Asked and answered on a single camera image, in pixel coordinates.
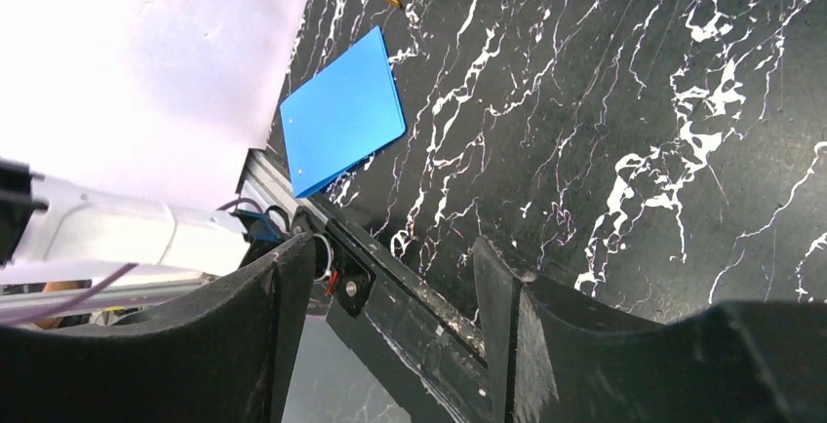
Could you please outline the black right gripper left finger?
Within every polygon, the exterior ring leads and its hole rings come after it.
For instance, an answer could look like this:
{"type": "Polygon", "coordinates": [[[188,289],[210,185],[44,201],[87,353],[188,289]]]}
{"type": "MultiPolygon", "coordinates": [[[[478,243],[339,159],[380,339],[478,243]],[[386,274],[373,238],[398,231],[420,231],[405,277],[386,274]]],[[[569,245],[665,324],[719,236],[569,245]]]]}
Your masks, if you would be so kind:
{"type": "Polygon", "coordinates": [[[1,330],[5,422],[277,422],[314,278],[299,234],[114,325],[1,330]]]}

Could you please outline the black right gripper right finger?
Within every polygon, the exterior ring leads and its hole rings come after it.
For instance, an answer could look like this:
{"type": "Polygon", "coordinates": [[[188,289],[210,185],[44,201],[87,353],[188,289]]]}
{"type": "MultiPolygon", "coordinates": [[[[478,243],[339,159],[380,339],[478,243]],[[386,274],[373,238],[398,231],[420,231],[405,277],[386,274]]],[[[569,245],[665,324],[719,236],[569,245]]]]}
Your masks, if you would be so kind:
{"type": "Polygon", "coordinates": [[[472,250],[497,422],[822,422],[826,308],[725,302],[671,325],[472,250]]]}

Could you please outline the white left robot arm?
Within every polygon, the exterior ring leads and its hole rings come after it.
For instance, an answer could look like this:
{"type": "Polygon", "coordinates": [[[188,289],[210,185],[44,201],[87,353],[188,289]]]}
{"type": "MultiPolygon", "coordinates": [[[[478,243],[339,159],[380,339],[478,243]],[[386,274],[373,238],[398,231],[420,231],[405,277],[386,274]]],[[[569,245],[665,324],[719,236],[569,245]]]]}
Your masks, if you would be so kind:
{"type": "Polygon", "coordinates": [[[226,211],[202,211],[101,192],[1,162],[1,261],[97,260],[223,275],[249,250],[226,211]]]}

